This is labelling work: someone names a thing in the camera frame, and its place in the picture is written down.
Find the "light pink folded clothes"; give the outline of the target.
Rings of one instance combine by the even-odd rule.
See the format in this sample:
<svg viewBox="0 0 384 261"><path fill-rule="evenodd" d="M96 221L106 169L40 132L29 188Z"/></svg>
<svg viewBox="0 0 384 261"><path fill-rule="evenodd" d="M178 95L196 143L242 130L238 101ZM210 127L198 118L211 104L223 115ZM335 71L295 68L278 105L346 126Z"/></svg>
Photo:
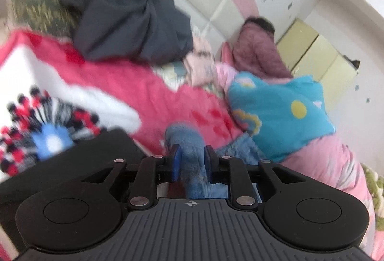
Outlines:
<svg viewBox="0 0 384 261"><path fill-rule="evenodd" d="M181 86L188 85L221 94L222 88L217 84L217 70L211 46L197 26L192 26L192 35L193 50L182 61L151 66L151 69L174 92Z"/></svg>

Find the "dark grey jacket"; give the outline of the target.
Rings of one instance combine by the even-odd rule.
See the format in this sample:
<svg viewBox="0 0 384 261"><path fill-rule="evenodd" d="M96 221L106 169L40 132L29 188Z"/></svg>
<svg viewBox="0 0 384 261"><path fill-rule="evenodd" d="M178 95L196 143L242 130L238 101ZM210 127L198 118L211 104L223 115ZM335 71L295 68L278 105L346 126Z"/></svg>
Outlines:
<svg viewBox="0 0 384 261"><path fill-rule="evenodd" d="M72 42L84 59L163 65L193 50L190 18L174 0L60 0L80 19Z"/></svg>

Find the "person in purple jacket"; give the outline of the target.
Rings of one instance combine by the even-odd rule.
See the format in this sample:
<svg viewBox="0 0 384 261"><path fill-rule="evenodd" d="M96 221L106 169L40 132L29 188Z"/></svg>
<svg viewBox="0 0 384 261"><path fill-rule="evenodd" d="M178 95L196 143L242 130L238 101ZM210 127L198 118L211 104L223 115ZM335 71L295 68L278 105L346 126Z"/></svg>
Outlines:
<svg viewBox="0 0 384 261"><path fill-rule="evenodd" d="M232 55L234 68L259 78L292 78L274 42L275 28L264 17L249 17L240 29Z"/></svg>

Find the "magenta floral bed sheet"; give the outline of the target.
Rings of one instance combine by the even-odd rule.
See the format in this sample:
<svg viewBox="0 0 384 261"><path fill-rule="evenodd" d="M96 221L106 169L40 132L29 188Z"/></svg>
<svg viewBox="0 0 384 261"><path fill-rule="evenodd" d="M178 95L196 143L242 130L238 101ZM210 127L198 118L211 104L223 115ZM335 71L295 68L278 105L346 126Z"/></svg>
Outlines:
<svg viewBox="0 0 384 261"><path fill-rule="evenodd" d="M32 86L98 114L102 126L122 128L150 154L164 153L164 132L175 122L194 126L215 148L242 133L214 94L187 85L173 91L148 66L87 62L67 42L18 30L1 45L2 126L11 123L7 105Z"/></svg>

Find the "blue denim jeans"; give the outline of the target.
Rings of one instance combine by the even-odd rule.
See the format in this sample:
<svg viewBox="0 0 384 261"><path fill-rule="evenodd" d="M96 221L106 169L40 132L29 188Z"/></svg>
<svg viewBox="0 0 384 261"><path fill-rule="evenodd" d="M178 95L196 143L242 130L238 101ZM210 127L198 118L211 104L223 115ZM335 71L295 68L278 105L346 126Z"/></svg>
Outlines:
<svg viewBox="0 0 384 261"><path fill-rule="evenodd" d="M206 175L204 149L206 143L202 135L186 124L172 124L165 131L168 148L178 145L181 150L180 180L188 199L227 198L228 188L224 184L210 184ZM231 156L242 159L245 164L258 165L265 155L257 147L248 133L218 148L218 156Z"/></svg>

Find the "green patterned pillow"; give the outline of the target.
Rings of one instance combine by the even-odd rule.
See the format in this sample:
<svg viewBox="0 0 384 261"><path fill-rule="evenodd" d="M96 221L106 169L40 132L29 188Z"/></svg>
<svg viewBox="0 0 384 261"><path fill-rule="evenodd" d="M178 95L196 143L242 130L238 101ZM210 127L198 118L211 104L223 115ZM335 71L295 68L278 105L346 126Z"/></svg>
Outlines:
<svg viewBox="0 0 384 261"><path fill-rule="evenodd" d="M79 15L59 0L6 0L7 21L12 29L23 28L60 39L71 39Z"/></svg>

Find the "blue cartoon blanket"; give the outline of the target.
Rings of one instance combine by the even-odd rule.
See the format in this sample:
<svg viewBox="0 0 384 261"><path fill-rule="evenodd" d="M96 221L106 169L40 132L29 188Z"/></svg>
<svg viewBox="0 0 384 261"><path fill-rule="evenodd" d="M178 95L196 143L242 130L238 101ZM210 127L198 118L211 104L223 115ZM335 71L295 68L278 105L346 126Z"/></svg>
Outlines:
<svg viewBox="0 0 384 261"><path fill-rule="evenodd" d="M236 122L273 162L336 131L325 110L323 87L311 76L275 84L241 72L226 98Z"/></svg>

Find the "pink floral quilt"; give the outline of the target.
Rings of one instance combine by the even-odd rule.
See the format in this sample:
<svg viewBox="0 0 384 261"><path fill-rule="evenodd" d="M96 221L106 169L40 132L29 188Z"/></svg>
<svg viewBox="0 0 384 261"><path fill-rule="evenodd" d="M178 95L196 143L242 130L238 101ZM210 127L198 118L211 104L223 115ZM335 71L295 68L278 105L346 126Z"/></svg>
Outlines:
<svg viewBox="0 0 384 261"><path fill-rule="evenodd" d="M224 64L216 64L217 84L224 90L228 89L234 77L241 73L233 67ZM268 83L286 83L293 78L267 78ZM376 218L373 200L368 190L362 165L356 159L349 147L342 142L335 132L315 140L300 150L288 155L281 162L275 162L309 176L331 187L353 195L367 208L370 222L368 230L360 245L363 251L374 260L382 259L382 252L376 242Z"/></svg>

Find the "green and white fleece blanket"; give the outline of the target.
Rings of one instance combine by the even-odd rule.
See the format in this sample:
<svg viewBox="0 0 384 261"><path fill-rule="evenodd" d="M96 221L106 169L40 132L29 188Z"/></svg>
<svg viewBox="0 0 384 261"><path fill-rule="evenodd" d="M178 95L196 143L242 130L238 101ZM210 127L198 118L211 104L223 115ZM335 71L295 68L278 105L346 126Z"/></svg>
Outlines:
<svg viewBox="0 0 384 261"><path fill-rule="evenodd" d="M376 171L365 164L361 164L364 170L366 184L371 194L374 205L374 213L376 216L376 230L384 231L383 218L383 176L380 176Z"/></svg>

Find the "yellow-green wardrobe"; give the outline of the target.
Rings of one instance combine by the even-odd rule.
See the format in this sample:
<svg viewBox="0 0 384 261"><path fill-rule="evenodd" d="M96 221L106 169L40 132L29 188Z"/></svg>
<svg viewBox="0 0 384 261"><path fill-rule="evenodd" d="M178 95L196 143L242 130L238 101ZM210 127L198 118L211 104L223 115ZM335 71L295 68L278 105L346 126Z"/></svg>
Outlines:
<svg viewBox="0 0 384 261"><path fill-rule="evenodd" d="M322 84L328 112L359 73L360 60L341 54L323 35L298 18L281 37L277 48L295 78L312 76Z"/></svg>

